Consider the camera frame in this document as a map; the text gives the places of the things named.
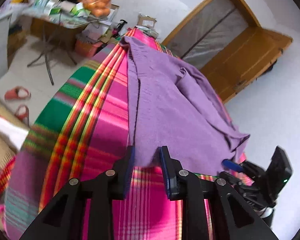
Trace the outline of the red slipper far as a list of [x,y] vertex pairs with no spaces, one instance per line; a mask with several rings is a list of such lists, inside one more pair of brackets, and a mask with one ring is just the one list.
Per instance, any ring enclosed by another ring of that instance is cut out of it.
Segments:
[[22,123],[26,124],[27,126],[29,126],[29,108],[23,104],[23,105],[19,105],[19,107],[17,108],[17,110],[15,111],[14,116],[20,120]]

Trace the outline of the red slipper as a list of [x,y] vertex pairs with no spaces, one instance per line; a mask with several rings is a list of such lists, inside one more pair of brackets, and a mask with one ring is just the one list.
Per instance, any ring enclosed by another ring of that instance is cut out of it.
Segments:
[[27,126],[29,126],[29,108],[23,104],[23,105],[19,105],[19,107],[17,108],[17,110],[15,111],[14,116],[20,120],[22,123],[26,124]]
[[28,89],[22,86],[16,86],[10,90],[8,90],[5,95],[5,101],[13,101],[13,100],[28,100],[31,98],[31,93]]

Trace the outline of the folding table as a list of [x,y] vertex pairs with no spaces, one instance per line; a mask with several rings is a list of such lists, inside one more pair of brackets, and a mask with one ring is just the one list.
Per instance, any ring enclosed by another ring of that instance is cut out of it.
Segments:
[[55,83],[51,73],[49,55],[56,49],[64,48],[71,62],[77,64],[71,53],[71,42],[74,38],[70,34],[89,24],[100,23],[108,19],[107,16],[95,17],[92,15],[77,17],[63,11],[53,15],[46,15],[33,7],[23,10],[21,15],[42,21],[42,52],[36,59],[28,63],[27,67],[32,67],[43,57],[51,85]]

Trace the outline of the purple knit sweater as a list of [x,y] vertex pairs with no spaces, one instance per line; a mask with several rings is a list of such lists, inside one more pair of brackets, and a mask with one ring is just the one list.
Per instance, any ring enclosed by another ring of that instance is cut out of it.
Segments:
[[238,161],[249,135],[232,123],[207,78],[194,66],[134,37],[127,52],[129,138],[135,164],[150,167],[167,146],[183,168],[215,176],[222,161]]

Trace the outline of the pink plaid bed sheet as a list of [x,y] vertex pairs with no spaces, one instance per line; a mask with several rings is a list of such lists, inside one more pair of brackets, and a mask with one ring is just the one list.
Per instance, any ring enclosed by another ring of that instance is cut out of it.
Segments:
[[[171,51],[139,29],[134,37]],[[127,52],[108,45],[80,67],[38,116],[20,152],[0,175],[0,214],[9,239],[19,239],[71,179],[93,179],[122,158],[130,142]],[[115,239],[181,239],[182,201],[170,201],[159,162],[135,164],[125,200],[113,202]]]

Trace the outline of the red plastic basket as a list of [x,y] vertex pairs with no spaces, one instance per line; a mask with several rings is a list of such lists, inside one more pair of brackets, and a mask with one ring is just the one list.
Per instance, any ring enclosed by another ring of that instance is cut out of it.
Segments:
[[100,48],[102,45],[103,42],[101,41],[96,43],[89,43],[77,39],[74,51],[82,57],[91,58],[96,54],[98,48]]

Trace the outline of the wooden door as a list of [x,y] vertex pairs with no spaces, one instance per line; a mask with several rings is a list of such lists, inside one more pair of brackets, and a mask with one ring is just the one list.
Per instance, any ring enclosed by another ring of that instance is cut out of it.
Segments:
[[290,36],[248,27],[200,72],[226,103],[275,64],[292,42]]

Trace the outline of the beige woven sack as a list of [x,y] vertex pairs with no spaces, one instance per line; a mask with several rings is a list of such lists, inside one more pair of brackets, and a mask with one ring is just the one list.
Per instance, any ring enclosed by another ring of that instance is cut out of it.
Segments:
[[0,171],[20,150],[29,129],[0,102]]

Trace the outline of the red slipper near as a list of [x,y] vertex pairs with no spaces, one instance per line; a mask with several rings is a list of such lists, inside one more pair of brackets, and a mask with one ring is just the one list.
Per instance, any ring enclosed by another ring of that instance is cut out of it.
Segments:
[[13,100],[28,100],[31,98],[31,93],[28,89],[22,86],[16,86],[10,90],[8,90],[5,95],[5,101],[13,101]]

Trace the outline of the bag of oranges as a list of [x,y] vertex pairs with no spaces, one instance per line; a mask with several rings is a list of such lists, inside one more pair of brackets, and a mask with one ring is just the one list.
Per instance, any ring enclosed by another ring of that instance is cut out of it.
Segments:
[[81,2],[95,17],[107,17],[110,14],[111,0],[81,0]]

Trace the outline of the grey door curtain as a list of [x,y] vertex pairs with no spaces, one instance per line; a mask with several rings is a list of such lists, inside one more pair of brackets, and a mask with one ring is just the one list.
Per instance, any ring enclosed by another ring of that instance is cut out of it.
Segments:
[[212,0],[166,47],[185,62],[202,69],[247,27],[247,21],[232,1]]

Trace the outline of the cardboard box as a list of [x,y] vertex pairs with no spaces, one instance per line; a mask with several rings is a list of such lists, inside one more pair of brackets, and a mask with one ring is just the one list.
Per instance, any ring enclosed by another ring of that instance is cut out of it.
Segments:
[[147,15],[138,14],[138,25],[147,28],[154,28],[157,20],[155,18],[149,17]]

